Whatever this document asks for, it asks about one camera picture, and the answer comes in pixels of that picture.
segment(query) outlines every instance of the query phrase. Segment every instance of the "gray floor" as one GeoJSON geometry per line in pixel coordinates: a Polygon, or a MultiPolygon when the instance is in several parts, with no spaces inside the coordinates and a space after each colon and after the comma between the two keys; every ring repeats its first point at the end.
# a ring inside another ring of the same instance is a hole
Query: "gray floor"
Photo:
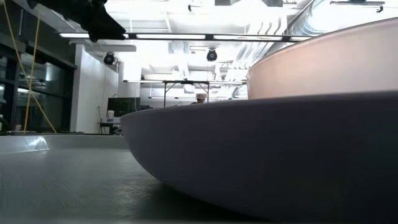
{"type": "Polygon", "coordinates": [[[0,155],[0,218],[253,220],[161,184],[124,149],[0,155]]]}

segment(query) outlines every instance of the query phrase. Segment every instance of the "yellow rope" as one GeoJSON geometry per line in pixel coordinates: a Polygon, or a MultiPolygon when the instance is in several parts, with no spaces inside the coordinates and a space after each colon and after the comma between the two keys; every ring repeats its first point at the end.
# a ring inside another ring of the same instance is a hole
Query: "yellow rope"
{"type": "MultiPolygon", "coordinates": [[[[8,16],[6,1],[4,1],[4,12],[6,13],[8,28],[9,28],[9,30],[10,30],[12,43],[14,44],[14,48],[15,48],[15,51],[16,51],[16,54],[17,54],[17,58],[18,58],[19,65],[21,66],[21,70],[22,70],[22,72],[23,72],[23,74],[24,74],[24,76],[25,76],[26,83],[28,84],[28,88],[29,88],[28,102],[29,102],[30,93],[32,92],[32,87],[31,87],[31,84],[32,84],[32,75],[30,76],[30,81],[28,81],[27,75],[26,75],[26,72],[25,72],[25,69],[24,69],[24,66],[23,66],[23,64],[22,64],[22,60],[21,60],[21,58],[20,58],[20,56],[19,56],[19,53],[18,53],[18,50],[17,50],[17,44],[16,44],[16,42],[15,42],[14,33],[12,32],[12,27],[11,27],[11,23],[10,23],[10,18],[9,18],[9,16],[8,16]]],[[[38,36],[39,36],[39,21],[40,21],[40,14],[39,14],[39,17],[37,18],[37,20],[38,20],[38,21],[37,21],[37,30],[36,30],[36,39],[35,39],[35,47],[34,47],[34,57],[33,57],[33,62],[32,62],[32,71],[31,71],[31,74],[33,74],[34,62],[35,62],[35,52],[36,52],[36,48],[37,48],[37,38],[38,38],[38,36]]],[[[37,106],[39,107],[40,111],[42,112],[44,118],[46,119],[46,121],[48,122],[48,124],[51,126],[52,130],[54,131],[54,133],[57,133],[57,131],[55,130],[55,128],[52,126],[50,120],[48,119],[47,115],[45,115],[44,110],[43,110],[43,108],[40,106],[40,103],[39,103],[39,101],[37,100],[36,96],[35,96],[35,95],[32,95],[32,96],[33,96],[33,99],[35,100],[35,102],[37,103],[37,106]]],[[[26,124],[27,124],[27,123],[26,123],[26,119],[27,119],[27,118],[25,118],[24,133],[25,133],[25,131],[26,131],[26,124]]]]}

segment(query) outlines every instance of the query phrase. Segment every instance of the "dome camera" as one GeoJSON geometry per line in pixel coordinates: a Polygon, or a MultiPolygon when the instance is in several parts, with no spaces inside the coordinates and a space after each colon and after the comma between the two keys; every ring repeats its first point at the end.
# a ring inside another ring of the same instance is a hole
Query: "dome camera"
{"type": "Polygon", "coordinates": [[[207,61],[214,62],[215,60],[217,60],[216,50],[210,49],[209,52],[207,53],[207,61]]]}
{"type": "Polygon", "coordinates": [[[104,58],[104,63],[107,65],[114,65],[116,63],[116,58],[114,57],[113,52],[108,52],[106,53],[106,56],[104,58]]]}

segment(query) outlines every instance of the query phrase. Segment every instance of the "glass wall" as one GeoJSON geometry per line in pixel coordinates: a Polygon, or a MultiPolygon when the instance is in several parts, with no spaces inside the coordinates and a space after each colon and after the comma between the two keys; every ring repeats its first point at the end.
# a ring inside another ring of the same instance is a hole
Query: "glass wall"
{"type": "Polygon", "coordinates": [[[51,133],[53,131],[44,112],[57,132],[69,131],[73,70],[65,70],[37,58],[32,72],[33,56],[22,54],[21,60],[23,69],[15,60],[0,57],[0,114],[13,130],[24,129],[27,116],[28,131],[51,133]],[[29,94],[30,81],[32,91],[29,94]]]}

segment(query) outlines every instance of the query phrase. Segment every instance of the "person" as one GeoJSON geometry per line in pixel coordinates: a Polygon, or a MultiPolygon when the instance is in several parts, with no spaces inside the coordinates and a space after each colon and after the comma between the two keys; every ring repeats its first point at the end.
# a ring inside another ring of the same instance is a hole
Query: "person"
{"type": "Polygon", "coordinates": [[[197,101],[191,104],[204,103],[205,99],[206,99],[206,94],[197,93],[197,101]]]}
{"type": "Polygon", "coordinates": [[[10,124],[2,117],[2,114],[1,114],[1,108],[5,104],[6,104],[6,101],[4,99],[0,99],[0,123],[1,123],[0,132],[6,132],[6,131],[11,130],[10,124]]]}

